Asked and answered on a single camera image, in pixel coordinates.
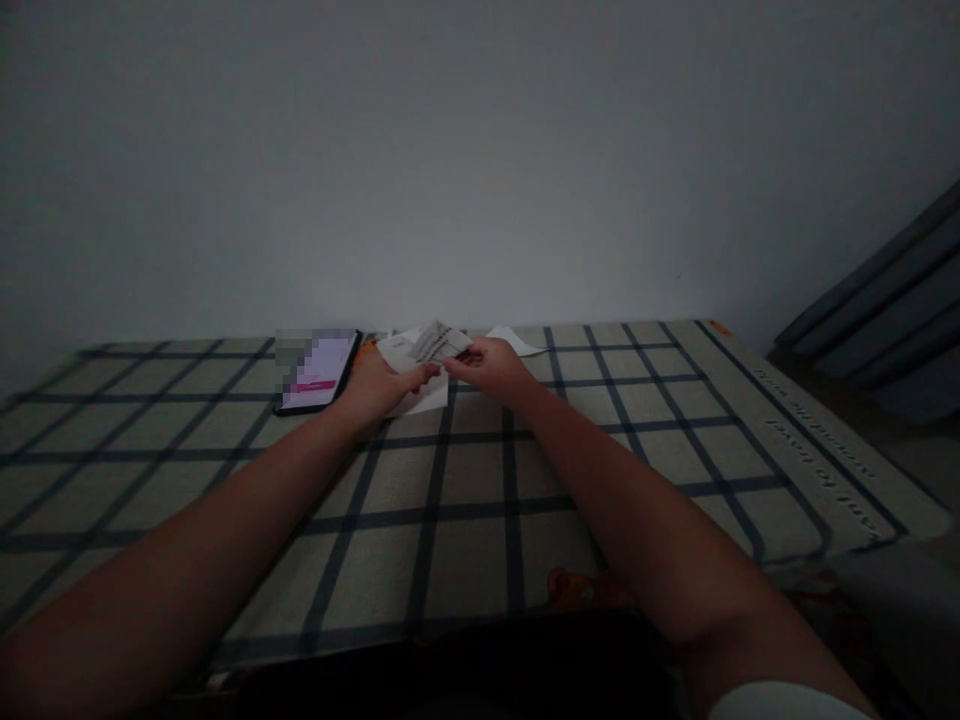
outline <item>black phone case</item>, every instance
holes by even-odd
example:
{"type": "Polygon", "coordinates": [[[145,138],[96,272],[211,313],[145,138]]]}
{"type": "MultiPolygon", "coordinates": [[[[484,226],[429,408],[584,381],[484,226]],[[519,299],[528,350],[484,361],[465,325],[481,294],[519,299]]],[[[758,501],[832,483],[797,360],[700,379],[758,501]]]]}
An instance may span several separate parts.
{"type": "Polygon", "coordinates": [[[277,417],[286,417],[287,415],[306,415],[307,413],[320,412],[324,408],[330,407],[337,398],[343,393],[344,388],[347,387],[347,383],[350,381],[350,371],[353,369],[353,360],[357,357],[357,351],[360,349],[360,346],[363,344],[363,333],[359,330],[356,330],[356,335],[353,338],[353,347],[350,349],[350,355],[347,356],[347,364],[343,366],[343,375],[340,376],[340,383],[337,385],[337,391],[333,395],[333,400],[328,402],[326,405],[305,405],[299,408],[288,408],[284,410],[281,405],[283,404],[283,393],[277,393],[273,401],[273,414],[277,417]]]}

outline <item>forearm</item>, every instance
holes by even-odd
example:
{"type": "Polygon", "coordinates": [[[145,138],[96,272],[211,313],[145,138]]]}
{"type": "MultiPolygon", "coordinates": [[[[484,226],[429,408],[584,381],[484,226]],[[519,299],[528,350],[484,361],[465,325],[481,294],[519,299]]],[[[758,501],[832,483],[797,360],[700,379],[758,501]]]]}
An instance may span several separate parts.
{"type": "Polygon", "coordinates": [[[548,390],[522,393],[515,409],[617,576],[680,653],[700,714],[738,685],[775,679],[875,715],[793,606],[695,503],[548,390]]]}
{"type": "Polygon", "coordinates": [[[332,406],[41,610],[4,641],[5,709],[102,715],[168,688],[231,622],[361,430],[332,406]]]}
{"type": "Polygon", "coordinates": [[[621,581],[672,643],[779,601],[696,504],[562,399],[537,386],[517,412],[621,581]]]}

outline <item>grid pattern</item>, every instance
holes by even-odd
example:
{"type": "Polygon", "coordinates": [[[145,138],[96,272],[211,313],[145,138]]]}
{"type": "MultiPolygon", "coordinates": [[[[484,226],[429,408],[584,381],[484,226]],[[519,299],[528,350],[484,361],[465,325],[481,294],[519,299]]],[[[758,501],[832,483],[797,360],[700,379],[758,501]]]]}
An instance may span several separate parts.
{"type": "MultiPolygon", "coordinates": [[[[759,563],[825,556],[831,523],[671,327],[517,333],[549,348],[524,359],[540,382],[674,482],[759,563]]],[[[8,404],[2,629],[307,419],[271,414],[272,345],[101,346],[8,404]]],[[[593,575],[603,565],[530,430],[453,381],[446,408],[387,421],[354,449],[212,663],[311,656],[536,612],[553,568],[593,575]]]]}

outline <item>gray curtain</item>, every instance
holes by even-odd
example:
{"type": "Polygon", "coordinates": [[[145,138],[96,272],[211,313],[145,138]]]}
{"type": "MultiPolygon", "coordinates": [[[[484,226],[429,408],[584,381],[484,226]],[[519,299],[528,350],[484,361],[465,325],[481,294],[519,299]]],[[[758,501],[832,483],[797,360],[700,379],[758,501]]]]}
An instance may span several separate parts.
{"type": "Polygon", "coordinates": [[[777,343],[927,423],[960,408],[960,182],[777,343]]]}

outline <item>checkered fabric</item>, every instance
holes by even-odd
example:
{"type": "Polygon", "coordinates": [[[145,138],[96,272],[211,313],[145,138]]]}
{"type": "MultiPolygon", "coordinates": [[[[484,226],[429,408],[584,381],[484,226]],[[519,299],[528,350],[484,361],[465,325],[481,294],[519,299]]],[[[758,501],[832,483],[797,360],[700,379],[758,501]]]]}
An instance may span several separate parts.
{"type": "MultiPolygon", "coordinates": [[[[519,329],[535,377],[649,462],[759,563],[932,537],[914,480],[703,322],[519,329]]],[[[309,416],[271,414],[272,340],[80,352],[3,411],[2,628],[309,416]]],[[[531,432],[474,388],[385,422],[225,634],[218,668],[535,612],[603,558],[531,432]]]]}

